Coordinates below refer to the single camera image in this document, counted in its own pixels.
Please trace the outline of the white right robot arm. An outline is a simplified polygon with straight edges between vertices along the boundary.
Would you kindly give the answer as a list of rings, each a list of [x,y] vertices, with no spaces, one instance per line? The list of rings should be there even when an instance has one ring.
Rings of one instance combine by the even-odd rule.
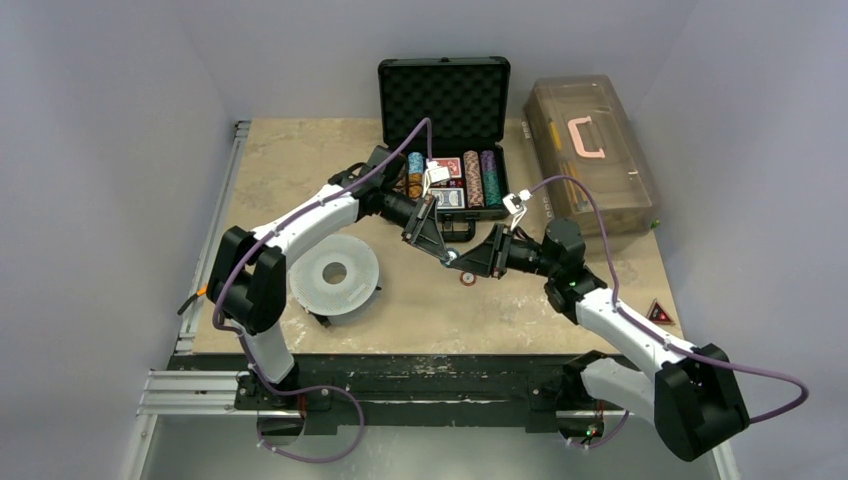
[[[727,357],[715,345],[697,347],[654,325],[619,301],[615,289],[585,262],[579,226],[554,219],[541,242],[514,237],[503,224],[479,245],[449,260],[451,268],[501,278],[510,270],[545,277],[551,307],[604,338],[629,362],[598,358],[564,376],[561,392],[576,407],[604,400],[648,420],[665,446],[692,461],[746,430],[751,418]]]

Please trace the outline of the dark green chip stack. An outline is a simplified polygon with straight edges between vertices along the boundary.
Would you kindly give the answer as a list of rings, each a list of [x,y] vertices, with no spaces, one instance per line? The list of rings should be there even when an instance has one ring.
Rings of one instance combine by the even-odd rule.
[[[480,155],[483,180],[484,202],[487,208],[502,207],[500,177],[498,174],[495,154],[492,150],[484,150]]]

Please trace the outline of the peach chip stack right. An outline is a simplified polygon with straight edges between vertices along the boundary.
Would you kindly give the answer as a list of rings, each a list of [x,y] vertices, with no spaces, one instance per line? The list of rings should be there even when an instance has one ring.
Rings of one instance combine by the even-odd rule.
[[[482,186],[482,175],[480,169],[479,155],[476,151],[469,150],[463,154],[463,166],[466,175],[466,190],[468,196],[468,207],[479,208],[484,206],[484,193]]]

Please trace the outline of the aluminium frame rail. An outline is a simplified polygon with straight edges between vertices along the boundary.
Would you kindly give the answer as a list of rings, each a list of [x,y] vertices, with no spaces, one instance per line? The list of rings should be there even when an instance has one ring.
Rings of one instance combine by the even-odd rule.
[[[137,415],[202,416],[235,411],[234,371],[150,371]]]

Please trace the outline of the orange yellow chip stack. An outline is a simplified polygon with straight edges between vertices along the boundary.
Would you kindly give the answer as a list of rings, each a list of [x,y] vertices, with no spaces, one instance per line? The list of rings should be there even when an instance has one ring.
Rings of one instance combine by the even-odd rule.
[[[423,181],[421,173],[409,173],[407,175],[407,194],[412,199],[418,199],[423,193]]]

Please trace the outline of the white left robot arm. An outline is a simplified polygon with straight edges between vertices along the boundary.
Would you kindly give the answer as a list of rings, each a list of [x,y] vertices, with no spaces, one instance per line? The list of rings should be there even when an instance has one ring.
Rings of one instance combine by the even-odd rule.
[[[296,369],[279,320],[287,273],[326,237],[370,215],[402,228],[402,240],[444,263],[452,258],[437,226],[436,202],[396,191],[404,162],[377,146],[367,162],[335,175],[317,194],[279,219],[253,230],[226,230],[206,285],[213,325],[238,335],[251,369],[263,379],[259,395],[272,408],[297,399]]]

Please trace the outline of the blue playing card deck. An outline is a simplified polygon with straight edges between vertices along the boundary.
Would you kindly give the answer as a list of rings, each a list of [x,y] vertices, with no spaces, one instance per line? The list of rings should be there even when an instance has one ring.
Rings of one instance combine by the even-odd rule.
[[[439,210],[466,208],[465,192],[462,188],[433,188],[429,193],[437,200]]]

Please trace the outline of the black poker set case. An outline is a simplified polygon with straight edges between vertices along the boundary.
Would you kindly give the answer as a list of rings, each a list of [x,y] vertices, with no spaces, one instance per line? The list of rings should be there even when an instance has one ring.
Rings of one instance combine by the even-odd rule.
[[[483,222],[503,220],[508,211],[468,207],[463,154],[484,150],[495,154],[502,197],[508,190],[506,160],[501,142],[511,76],[510,62],[502,56],[473,58],[386,59],[377,68],[382,140],[397,147],[423,119],[432,122],[432,134],[419,133],[404,156],[420,152],[434,158],[459,157],[462,178],[448,179],[433,188],[462,188],[466,208],[438,210],[448,242],[469,242]]]

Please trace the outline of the light blue chip stack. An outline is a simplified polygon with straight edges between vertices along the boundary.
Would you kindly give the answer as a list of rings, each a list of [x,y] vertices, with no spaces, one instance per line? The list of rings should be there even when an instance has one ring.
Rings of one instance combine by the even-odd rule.
[[[420,152],[410,152],[407,156],[408,174],[422,175],[425,171],[425,156]]]

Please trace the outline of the red playing card deck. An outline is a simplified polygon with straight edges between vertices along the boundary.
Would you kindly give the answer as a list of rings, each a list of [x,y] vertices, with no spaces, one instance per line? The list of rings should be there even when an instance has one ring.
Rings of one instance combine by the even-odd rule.
[[[448,170],[449,179],[462,178],[462,160],[459,157],[442,157],[435,158],[434,161],[439,167],[445,167]]]

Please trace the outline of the green fifty poker chip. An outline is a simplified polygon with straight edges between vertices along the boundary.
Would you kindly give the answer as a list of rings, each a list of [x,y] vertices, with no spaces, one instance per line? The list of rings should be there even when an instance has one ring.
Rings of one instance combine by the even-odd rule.
[[[446,265],[449,265],[449,264],[450,264],[450,263],[452,263],[454,260],[456,260],[458,257],[459,257],[459,252],[458,252],[457,250],[455,250],[455,249],[449,248],[449,249],[447,250],[447,258],[446,258],[446,260],[445,260],[445,264],[446,264]]]

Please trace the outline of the red triangle warning sticker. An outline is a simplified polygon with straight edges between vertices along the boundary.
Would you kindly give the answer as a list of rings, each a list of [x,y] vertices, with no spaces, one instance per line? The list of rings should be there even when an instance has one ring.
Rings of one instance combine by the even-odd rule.
[[[652,302],[646,318],[657,325],[675,324],[675,320],[657,299]]]

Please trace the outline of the red poker chip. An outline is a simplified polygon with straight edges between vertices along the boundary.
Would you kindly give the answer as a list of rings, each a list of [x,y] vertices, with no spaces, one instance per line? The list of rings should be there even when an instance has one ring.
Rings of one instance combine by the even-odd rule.
[[[459,276],[459,281],[463,286],[473,286],[477,282],[477,276],[471,272],[462,272]]]

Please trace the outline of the translucent plastic toolbox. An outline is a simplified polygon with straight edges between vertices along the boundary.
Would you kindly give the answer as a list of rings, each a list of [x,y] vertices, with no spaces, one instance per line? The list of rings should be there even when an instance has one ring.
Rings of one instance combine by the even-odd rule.
[[[535,81],[523,106],[543,177],[567,175],[545,186],[553,215],[600,235],[633,238],[657,225],[660,196],[645,153],[610,78],[582,75]]]

